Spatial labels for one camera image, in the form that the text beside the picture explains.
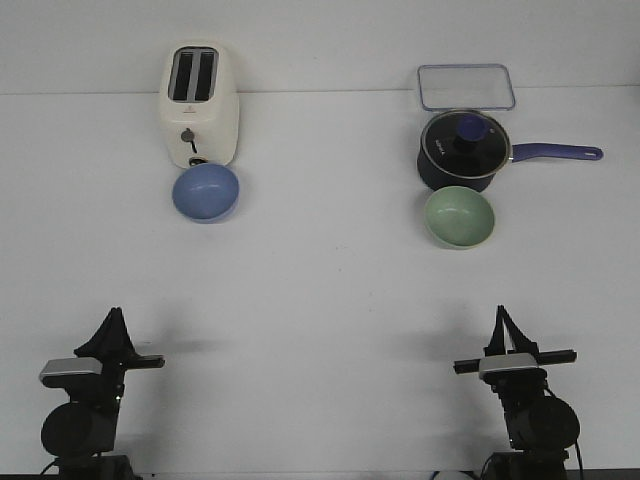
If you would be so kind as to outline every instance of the blue bowl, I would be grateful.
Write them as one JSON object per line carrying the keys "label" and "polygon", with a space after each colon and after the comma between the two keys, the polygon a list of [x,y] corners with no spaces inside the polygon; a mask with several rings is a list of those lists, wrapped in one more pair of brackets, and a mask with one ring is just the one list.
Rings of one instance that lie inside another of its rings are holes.
{"label": "blue bowl", "polygon": [[238,200],[238,178],[227,167],[202,163],[186,170],[173,185],[173,203],[180,213],[198,223],[226,217]]}

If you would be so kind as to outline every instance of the lid knob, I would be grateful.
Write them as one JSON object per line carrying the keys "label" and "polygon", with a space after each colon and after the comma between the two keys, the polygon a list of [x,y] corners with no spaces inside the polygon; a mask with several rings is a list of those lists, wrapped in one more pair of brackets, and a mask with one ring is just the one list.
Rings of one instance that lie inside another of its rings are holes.
{"label": "lid knob", "polygon": [[489,124],[480,115],[467,113],[460,117],[456,125],[456,134],[467,142],[479,142],[489,131]]}

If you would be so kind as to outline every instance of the bowl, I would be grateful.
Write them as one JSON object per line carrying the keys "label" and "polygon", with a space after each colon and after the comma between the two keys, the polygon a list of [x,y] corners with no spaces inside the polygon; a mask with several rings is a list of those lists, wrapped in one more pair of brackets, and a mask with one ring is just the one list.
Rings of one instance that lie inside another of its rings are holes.
{"label": "bowl", "polygon": [[238,200],[240,186],[227,167],[202,163],[186,170],[173,185],[173,203],[180,213],[198,223],[226,217]]}
{"label": "bowl", "polygon": [[436,190],[427,199],[424,223],[445,246],[465,249],[489,238],[495,215],[491,204],[475,190],[450,186]]}

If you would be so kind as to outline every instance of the saucepan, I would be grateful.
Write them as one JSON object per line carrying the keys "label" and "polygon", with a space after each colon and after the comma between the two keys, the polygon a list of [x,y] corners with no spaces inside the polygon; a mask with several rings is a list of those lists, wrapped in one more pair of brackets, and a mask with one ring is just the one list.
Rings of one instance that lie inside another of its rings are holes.
{"label": "saucepan", "polygon": [[582,145],[524,143],[512,145],[504,128],[478,110],[440,113],[425,126],[418,172],[432,189],[457,185],[481,192],[509,162],[535,157],[600,160],[602,150]]}

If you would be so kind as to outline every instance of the green bowl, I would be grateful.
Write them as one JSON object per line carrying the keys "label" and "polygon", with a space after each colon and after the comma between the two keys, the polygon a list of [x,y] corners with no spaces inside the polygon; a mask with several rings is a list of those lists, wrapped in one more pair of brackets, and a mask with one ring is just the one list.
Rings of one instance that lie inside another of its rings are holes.
{"label": "green bowl", "polygon": [[495,215],[491,204],[467,187],[444,187],[431,194],[424,206],[427,230],[451,248],[471,248],[493,231]]}

